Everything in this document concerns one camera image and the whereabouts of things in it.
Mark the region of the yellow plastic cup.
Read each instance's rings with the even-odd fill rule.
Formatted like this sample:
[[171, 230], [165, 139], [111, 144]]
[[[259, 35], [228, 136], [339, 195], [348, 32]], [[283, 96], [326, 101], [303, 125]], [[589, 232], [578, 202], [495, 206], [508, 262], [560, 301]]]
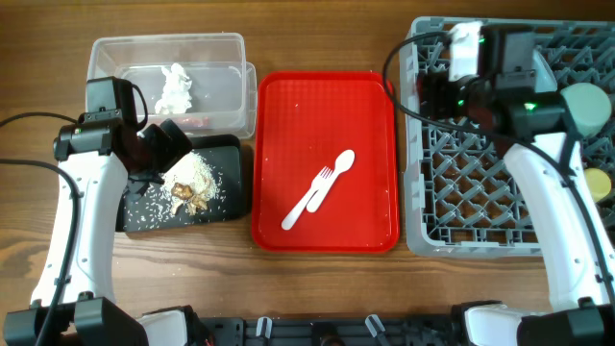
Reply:
[[584, 176], [595, 203], [599, 203], [610, 194], [612, 182], [606, 172], [599, 168], [587, 168], [584, 170]]

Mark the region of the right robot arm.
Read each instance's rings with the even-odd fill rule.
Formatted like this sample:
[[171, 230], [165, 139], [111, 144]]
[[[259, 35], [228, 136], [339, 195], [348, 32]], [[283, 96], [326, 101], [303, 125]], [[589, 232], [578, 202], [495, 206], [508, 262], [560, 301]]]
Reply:
[[431, 124], [456, 117], [501, 147], [546, 266], [551, 310], [501, 303], [460, 309], [472, 345], [610, 345], [614, 341], [614, 249], [581, 167], [581, 142], [610, 117], [604, 91], [559, 88], [527, 25], [466, 22], [434, 38], [451, 54], [447, 71], [418, 81]]

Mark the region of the white plastic spoon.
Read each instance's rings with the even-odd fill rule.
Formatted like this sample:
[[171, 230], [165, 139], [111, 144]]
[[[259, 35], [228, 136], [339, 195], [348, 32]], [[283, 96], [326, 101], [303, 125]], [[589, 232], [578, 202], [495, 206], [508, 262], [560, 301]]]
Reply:
[[307, 211], [308, 212], [316, 212], [325, 198], [327, 194], [331, 190], [333, 184], [337, 180], [337, 178], [344, 172], [348, 171], [354, 161], [356, 154], [353, 150], [348, 149], [343, 151], [335, 160], [334, 169], [329, 178], [326, 179], [323, 186], [319, 188], [319, 190], [315, 193], [315, 195], [309, 200], [307, 203]]

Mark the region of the rice and food scraps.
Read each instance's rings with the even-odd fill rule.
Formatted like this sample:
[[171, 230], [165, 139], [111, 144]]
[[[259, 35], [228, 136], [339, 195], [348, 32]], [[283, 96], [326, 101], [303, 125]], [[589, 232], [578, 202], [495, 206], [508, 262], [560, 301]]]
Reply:
[[195, 151], [179, 160], [152, 184], [141, 199], [126, 206], [127, 229], [153, 230], [166, 226], [190, 225], [201, 216], [213, 216], [227, 198], [223, 174], [215, 172], [206, 158]]

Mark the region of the mint green bowl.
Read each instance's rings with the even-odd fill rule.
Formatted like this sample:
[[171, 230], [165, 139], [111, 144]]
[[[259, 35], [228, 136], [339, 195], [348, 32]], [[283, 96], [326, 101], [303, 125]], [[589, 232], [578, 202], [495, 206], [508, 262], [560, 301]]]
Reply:
[[583, 137], [597, 135], [612, 113], [611, 101], [598, 86], [578, 83], [560, 91]]

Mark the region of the red snack wrapper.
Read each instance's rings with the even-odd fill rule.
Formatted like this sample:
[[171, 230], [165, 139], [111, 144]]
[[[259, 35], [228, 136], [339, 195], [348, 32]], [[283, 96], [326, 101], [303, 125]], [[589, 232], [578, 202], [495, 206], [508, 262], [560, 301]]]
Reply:
[[205, 129], [209, 125], [208, 117], [182, 117], [178, 120], [182, 129], [193, 131], [195, 129]]

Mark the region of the white tissue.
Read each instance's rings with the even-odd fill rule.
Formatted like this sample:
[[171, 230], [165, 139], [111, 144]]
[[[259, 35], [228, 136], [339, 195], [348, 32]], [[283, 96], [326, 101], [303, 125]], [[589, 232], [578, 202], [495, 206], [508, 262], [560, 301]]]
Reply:
[[174, 62], [169, 68], [162, 67], [165, 77], [160, 99], [155, 105], [156, 114], [181, 114], [192, 107], [189, 91], [192, 80], [185, 69]]

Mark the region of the white plastic fork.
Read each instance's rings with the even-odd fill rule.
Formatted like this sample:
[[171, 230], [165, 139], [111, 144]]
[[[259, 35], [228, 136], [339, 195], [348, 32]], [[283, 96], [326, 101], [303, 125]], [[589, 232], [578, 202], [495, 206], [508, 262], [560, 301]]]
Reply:
[[294, 224], [297, 222], [305, 207], [307, 206], [311, 197], [319, 190], [321, 185], [326, 181], [327, 178], [332, 174], [332, 170], [325, 166], [312, 180], [309, 190], [306, 194], [301, 198], [301, 200], [293, 207], [293, 209], [287, 214], [287, 216], [282, 221], [282, 228], [285, 231], [289, 231]]

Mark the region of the light blue plate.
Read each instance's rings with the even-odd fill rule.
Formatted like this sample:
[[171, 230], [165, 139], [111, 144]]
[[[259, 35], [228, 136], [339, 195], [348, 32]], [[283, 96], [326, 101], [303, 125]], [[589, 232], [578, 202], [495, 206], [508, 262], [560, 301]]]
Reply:
[[557, 81], [549, 64], [537, 50], [532, 52], [532, 68], [535, 70], [536, 93], [557, 91]]

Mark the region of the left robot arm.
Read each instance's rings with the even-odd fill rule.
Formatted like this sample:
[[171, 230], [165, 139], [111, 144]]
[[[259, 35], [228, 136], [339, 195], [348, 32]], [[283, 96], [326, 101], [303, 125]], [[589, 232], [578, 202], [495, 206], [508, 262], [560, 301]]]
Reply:
[[45, 267], [27, 309], [7, 314], [9, 345], [149, 345], [143, 324], [114, 302], [111, 257], [124, 194], [143, 194], [192, 149], [170, 119], [136, 115], [140, 88], [116, 77], [86, 84], [86, 112], [54, 140], [55, 163], [26, 160], [60, 177]]

